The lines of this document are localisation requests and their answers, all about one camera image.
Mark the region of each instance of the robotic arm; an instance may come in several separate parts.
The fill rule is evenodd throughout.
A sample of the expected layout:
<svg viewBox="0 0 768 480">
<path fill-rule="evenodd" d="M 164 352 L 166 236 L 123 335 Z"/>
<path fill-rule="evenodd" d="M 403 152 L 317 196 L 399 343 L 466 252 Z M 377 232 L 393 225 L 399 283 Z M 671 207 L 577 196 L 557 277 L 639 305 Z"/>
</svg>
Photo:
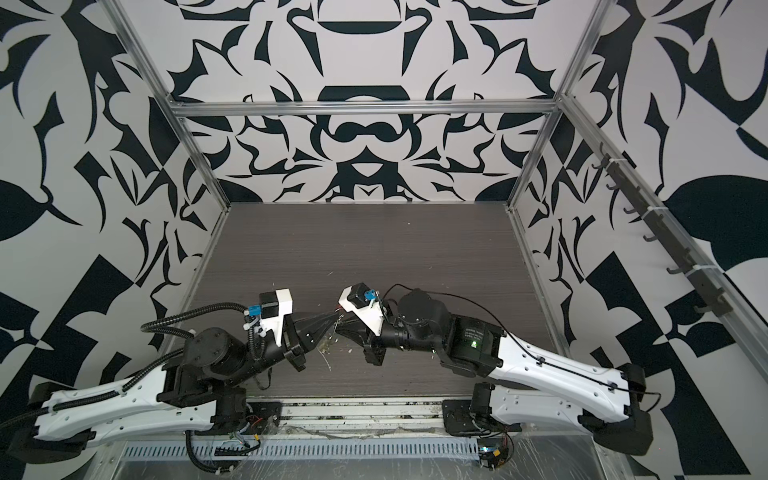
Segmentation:
<svg viewBox="0 0 768 480">
<path fill-rule="evenodd" d="M 471 411 L 484 428 L 567 424 L 591 432 L 607 448 L 633 455 L 643 455 L 653 440 L 650 416 L 638 406 L 645 393 L 642 368 L 596 368 L 555 355 L 518 339 L 500 323 L 450 313 L 422 290 L 403 296 L 396 313 L 363 283 L 343 291 L 339 309 L 301 319 L 293 318 L 288 290 L 263 293 L 259 305 L 249 308 L 219 305 L 243 311 L 247 344 L 218 327 L 193 336 L 166 326 L 190 313 L 213 311 L 209 307 L 145 324 L 155 328 L 149 331 L 185 337 L 183 349 L 129 379 L 91 389 L 38 385 L 28 412 L 0 425 L 21 425 L 8 453 L 27 463 L 49 463 L 129 435 L 237 432 L 248 415 L 240 384 L 284 359 L 303 370 L 305 355 L 334 325 L 338 334 L 362 346 L 374 365 L 382 365 L 388 348 L 434 352 L 441 365 L 459 375 L 519 382 L 554 396 L 543 402 L 516 399 L 503 388 L 479 383 Z"/>
</svg>

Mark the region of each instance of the black and white pattern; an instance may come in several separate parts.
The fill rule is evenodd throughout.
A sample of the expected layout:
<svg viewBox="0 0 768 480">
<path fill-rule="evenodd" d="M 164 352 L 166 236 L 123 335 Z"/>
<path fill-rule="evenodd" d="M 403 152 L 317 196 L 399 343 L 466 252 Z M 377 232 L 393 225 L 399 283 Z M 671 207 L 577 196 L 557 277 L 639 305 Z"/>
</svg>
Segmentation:
<svg viewBox="0 0 768 480">
<path fill-rule="evenodd" d="M 506 200 L 542 114 L 191 118 L 232 201 Z"/>
<path fill-rule="evenodd" d="M 95 0 L 0 7 L 0 419 L 157 355 L 220 214 Z M 89 455 L 3 478 L 60 478 Z"/>
<path fill-rule="evenodd" d="M 768 317 L 768 3 L 620 0 L 575 88 Z"/>
<path fill-rule="evenodd" d="M 768 385 L 563 118 L 518 203 L 559 332 L 582 362 L 645 368 L 662 400 L 638 478 L 762 478 Z M 648 409 L 654 396 L 641 408 Z"/>
<path fill-rule="evenodd" d="M 595 0 L 130 0 L 180 101 L 554 95 Z"/>
</svg>

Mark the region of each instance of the patterned wall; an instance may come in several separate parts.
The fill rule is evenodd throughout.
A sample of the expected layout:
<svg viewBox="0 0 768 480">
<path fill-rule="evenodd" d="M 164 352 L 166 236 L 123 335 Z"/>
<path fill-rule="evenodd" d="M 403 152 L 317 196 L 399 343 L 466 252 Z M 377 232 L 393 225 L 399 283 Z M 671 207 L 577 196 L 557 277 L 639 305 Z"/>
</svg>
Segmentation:
<svg viewBox="0 0 768 480">
<path fill-rule="evenodd" d="M 768 2 L 620 0 L 575 95 L 768 316 Z"/>
<path fill-rule="evenodd" d="M 542 114 L 191 118 L 232 201 L 506 200 Z"/>
<path fill-rule="evenodd" d="M 95 0 L 0 8 L 0 419 L 157 355 L 220 213 Z M 90 455 L 3 478 L 60 478 Z"/>
<path fill-rule="evenodd" d="M 551 98 L 595 0 L 123 3 L 177 100 L 315 101 Z"/>
<path fill-rule="evenodd" d="M 662 394 L 654 442 L 631 461 L 638 478 L 764 478 L 768 384 L 715 315 L 695 311 L 704 301 L 667 274 L 671 258 L 597 163 L 563 118 L 518 205 L 558 330 L 575 359 L 641 365 Z"/>
</svg>

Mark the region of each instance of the dark brown wood surface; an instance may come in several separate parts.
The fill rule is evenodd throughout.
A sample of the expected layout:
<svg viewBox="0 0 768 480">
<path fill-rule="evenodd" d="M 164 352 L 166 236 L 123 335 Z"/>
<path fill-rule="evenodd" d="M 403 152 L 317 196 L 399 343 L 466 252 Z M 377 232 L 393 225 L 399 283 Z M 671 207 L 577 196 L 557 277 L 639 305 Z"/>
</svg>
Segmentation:
<svg viewBox="0 0 768 480">
<path fill-rule="evenodd" d="M 261 292 L 290 288 L 294 312 L 319 313 L 335 308 L 342 290 L 358 282 L 381 293 L 403 283 L 467 296 L 515 335 L 553 349 L 501 203 L 234 204 L 193 307 L 225 301 L 251 305 Z M 395 289 L 391 296 L 404 293 Z M 471 303 L 440 300 L 453 313 L 492 321 Z M 184 327 L 200 332 L 222 326 L 244 341 L 242 319 L 236 312 L 215 312 Z M 383 366 L 372 366 L 361 347 L 343 337 L 335 340 L 325 359 L 312 351 L 303 372 L 282 362 L 269 390 L 250 386 L 249 393 L 452 396 L 471 395 L 479 381 L 442 368 L 430 353 L 388 351 Z"/>
</svg>

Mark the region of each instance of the clear plastic sheet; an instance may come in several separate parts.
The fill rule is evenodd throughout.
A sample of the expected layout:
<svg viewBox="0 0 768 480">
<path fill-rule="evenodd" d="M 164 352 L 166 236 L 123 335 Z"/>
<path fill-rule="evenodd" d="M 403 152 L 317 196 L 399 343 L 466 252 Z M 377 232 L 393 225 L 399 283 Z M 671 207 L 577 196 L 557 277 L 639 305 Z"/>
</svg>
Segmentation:
<svg viewBox="0 0 768 480">
<path fill-rule="evenodd" d="M 350 480 L 596 480 L 606 478 L 601 459 L 589 435 L 524 428 L 512 436 L 514 451 L 508 462 L 494 471 L 465 458 L 368 458 L 324 460 L 244 460 L 231 473 L 218 478 L 233 480 L 304 479 Z M 188 460 L 122 461 L 117 480 L 217 478 L 196 469 Z"/>
</svg>

